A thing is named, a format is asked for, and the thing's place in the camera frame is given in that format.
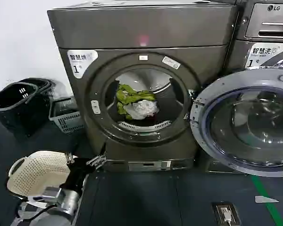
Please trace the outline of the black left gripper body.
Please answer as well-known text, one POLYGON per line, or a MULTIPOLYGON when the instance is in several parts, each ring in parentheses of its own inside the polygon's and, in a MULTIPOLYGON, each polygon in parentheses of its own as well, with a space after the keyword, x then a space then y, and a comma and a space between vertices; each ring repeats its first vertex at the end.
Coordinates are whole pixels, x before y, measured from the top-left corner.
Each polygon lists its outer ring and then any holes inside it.
POLYGON ((70 172, 66 181, 60 185, 60 188, 82 193, 86 175, 95 171, 94 166, 87 164, 90 160, 87 158, 74 158, 73 162, 67 163, 70 172))

